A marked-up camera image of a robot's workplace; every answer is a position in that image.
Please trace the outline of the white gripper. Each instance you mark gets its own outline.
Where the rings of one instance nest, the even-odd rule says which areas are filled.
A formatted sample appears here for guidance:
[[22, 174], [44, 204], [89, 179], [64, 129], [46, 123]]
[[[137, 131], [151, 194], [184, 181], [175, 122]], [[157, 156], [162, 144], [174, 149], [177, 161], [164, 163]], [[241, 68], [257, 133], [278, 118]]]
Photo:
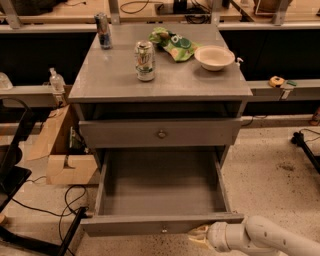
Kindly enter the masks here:
[[200, 247], [206, 247], [208, 241], [217, 252], [230, 252], [226, 237], [227, 227], [226, 222], [215, 222], [210, 227], [201, 225], [187, 233], [188, 239]]

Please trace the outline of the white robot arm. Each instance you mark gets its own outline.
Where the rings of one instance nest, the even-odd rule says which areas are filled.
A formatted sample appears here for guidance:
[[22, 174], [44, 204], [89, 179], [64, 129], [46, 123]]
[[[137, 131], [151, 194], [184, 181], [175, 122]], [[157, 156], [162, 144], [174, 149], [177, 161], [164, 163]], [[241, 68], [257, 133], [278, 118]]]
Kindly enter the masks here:
[[240, 251], [247, 256], [320, 256], [320, 244], [294, 234], [262, 216], [240, 224], [215, 222], [194, 228], [188, 238], [219, 253]]

